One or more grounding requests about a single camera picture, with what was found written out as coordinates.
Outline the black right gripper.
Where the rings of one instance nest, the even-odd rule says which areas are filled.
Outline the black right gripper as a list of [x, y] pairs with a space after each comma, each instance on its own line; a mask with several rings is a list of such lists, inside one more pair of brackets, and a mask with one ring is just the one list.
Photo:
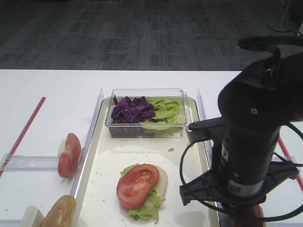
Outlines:
[[241, 214], [245, 209], [265, 202], [266, 195], [283, 183], [286, 179], [296, 179], [299, 170], [286, 163], [270, 163], [269, 171], [263, 181], [261, 188], [252, 196], [244, 196], [244, 186], [231, 184], [240, 194], [233, 195], [221, 187], [220, 182], [214, 176], [212, 169], [203, 173], [191, 182], [184, 181], [180, 173], [182, 185], [179, 193], [186, 206], [196, 200], [208, 208], [223, 214]]

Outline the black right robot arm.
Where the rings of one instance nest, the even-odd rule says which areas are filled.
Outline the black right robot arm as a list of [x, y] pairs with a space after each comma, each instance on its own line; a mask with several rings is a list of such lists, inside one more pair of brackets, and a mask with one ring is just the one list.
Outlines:
[[223, 88], [218, 108], [220, 117], [187, 127], [191, 145], [213, 142], [212, 163], [179, 193], [183, 205], [219, 202], [220, 212], [235, 214], [298, 176], [298, 164], [272, 157], [281, 127], [303, 119], [303, 55], [252, 63]]

